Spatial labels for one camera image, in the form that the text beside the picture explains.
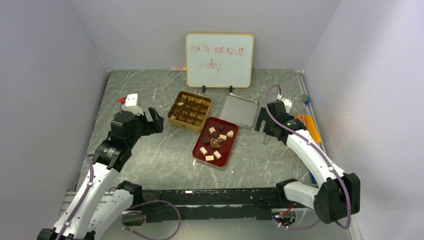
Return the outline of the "gold chocolate tin box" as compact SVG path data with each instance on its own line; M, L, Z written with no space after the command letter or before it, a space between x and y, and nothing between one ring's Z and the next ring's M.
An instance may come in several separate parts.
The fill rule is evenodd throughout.
M212 99L180 91L167 114L170 125L200 133L212 109Z

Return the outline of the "beige square chocolate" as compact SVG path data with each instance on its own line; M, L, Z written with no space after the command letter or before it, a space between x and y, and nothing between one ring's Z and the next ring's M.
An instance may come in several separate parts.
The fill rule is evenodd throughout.
M214 159L215 159L215 156L214 155L206 155L205 156L205 161L206 162L213 161Z
M216 150L213 153L213 155L214 155L215 159L217 159L217 160L219 160L222 157L221 153L218 150Z
M207 149L205 148L205 147L201 147L200 149L199 149L199 151L205 156L207 153L208 153L208 151L207 151Z
M214 128L214 127L210 127L208 130L209 130L209 133L210 133L210 134L213 134L213 133L215 133L215 132L216 132L216 130L215 130L215 128Z
M226 141L227 140L227 135L226 134L220 134L219 135L219 139L221 139L222 141Z

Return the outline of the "dark brown chocolate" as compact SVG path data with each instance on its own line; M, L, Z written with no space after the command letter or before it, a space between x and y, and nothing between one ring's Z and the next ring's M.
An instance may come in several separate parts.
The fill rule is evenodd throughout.
M209 139L209 138L207 138L207 137L204 137L203 139L202 139L202 142L204 143L204 144L207 144L207 143L209 143L211 140Z

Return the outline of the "metal tweezers with pink grips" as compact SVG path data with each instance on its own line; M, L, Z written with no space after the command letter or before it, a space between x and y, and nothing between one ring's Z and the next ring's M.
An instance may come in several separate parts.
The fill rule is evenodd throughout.
M266 132L264 133L264 136L263 136L263 141L262 141L262 143L265 145L265 144L267 144L268 143L268 141L269 141L269 139L270 139L270 135L268 135Z

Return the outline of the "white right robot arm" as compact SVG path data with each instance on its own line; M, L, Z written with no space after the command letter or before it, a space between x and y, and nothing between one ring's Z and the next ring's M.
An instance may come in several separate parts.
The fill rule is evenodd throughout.
M315 211L325 223L349 220L360 211L361 182L355 173L346 173L318 147L307 127L289 115L281 100L259 111L255 131L274 137L291 149L308 168L316 187L291 178L276 184L275 202L280 207L299 203Z

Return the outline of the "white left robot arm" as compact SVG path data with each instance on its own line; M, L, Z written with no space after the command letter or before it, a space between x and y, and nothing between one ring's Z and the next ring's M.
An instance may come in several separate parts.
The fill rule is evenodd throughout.
M110 183L123 169L132 149L143 136L161 133L164 118L154 107L145 113L122 110L114 115L107 138L92 158L86 157L89 171L68 208L52 228L43 228L39 240L99 240L123 211L137 210L145 201L141 185L123 181L111 198L100 204Z

